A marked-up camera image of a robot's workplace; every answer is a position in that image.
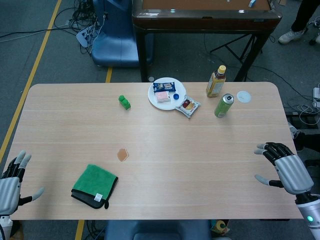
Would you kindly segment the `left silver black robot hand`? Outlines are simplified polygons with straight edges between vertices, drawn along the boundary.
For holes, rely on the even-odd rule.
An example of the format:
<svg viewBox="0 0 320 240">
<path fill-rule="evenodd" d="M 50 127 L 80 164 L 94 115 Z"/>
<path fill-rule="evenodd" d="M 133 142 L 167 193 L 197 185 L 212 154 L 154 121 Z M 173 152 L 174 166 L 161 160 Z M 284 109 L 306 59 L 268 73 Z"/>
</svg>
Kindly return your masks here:
<svg viewBox="0 0 320 240">
<path fill-rule="evenodd" d="M 6 171 L 0 177 L 0 215 L 10 216 L 19 206 L 33 202 L 45 191 L 41 187 L 35 194 L 21 197 L 21 186 L 27 164 L 31 155 L 22 150 L 7 166 Z"/>
</svg>

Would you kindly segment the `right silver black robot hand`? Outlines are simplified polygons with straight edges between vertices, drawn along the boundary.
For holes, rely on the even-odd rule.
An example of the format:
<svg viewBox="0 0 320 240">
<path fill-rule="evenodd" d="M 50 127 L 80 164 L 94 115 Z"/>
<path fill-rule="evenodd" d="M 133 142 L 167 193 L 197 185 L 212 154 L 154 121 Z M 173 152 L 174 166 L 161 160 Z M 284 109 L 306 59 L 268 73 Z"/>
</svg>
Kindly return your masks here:
<svg viewBox="0 0 320 240">
<path fill-rule="evenodd" d="M 268 180 L 258 174 L 254 177 L 266 186 L 284 188 L 291 195 L 299 195 L 311 190 L 314 182 L 300 157 L 282 143 L 266 142 L 258 144 L 254 151 L 263 155 L 275 168 L 278 180 Z"/>
</svg>

